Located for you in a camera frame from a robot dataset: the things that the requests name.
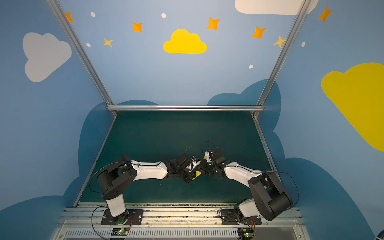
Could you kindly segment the yellow square paper sheet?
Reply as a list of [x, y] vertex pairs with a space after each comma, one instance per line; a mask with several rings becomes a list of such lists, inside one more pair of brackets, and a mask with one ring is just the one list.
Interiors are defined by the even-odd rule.
[[196, 171], [194, 177], [192, 178], [192, 181], [196, 179], [201, 174], [200, 171]]

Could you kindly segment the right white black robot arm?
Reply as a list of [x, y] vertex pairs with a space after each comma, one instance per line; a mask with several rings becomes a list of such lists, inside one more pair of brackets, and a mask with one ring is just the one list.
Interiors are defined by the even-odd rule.
[[284, 211], [294, 206], [291, 195], [283, 186], [274, 171], [259, 171], [244, 167], [236, 162], [204, 162], [199, 171], [206, 175], [220, 175], [249, 188], [251, 199], [243, 200], [234, 206], [234, 213], [226, 222], [247, 222], [252, 217], [261, 216], [267, 221], [274, 220]]

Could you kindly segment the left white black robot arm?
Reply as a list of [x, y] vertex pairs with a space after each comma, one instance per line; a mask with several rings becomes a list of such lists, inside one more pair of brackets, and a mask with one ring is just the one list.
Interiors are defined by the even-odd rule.
[[139, 214], [129, 211], [125, 205], [124, 192], [128, 187], [135, 181], [148, 179], [180, 178], [188, 184], [197, 177], [201, 162], [198, 157], [190, 158], [186, 154], [171, 161], [153, 163], [138, 162], [123, 156], [104, 166], [94, 174], [107, 203], [101, 225], [140, 225]]

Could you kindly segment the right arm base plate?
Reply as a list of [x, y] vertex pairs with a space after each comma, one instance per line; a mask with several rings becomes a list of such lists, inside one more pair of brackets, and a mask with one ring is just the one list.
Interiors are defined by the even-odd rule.
[[218, 217], [223, 225], [261, 225], [260, 216], [245, 217], [235, 209], [218, 209]]

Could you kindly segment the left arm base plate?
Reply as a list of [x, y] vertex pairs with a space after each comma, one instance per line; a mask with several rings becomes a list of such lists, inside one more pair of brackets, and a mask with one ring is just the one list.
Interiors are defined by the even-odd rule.
[[104, 211], [101, 225], [131, 226], [141, 225], [143, 219], [143, 210], [126, 210], [117, 217], [113, 217], [110, 209]]

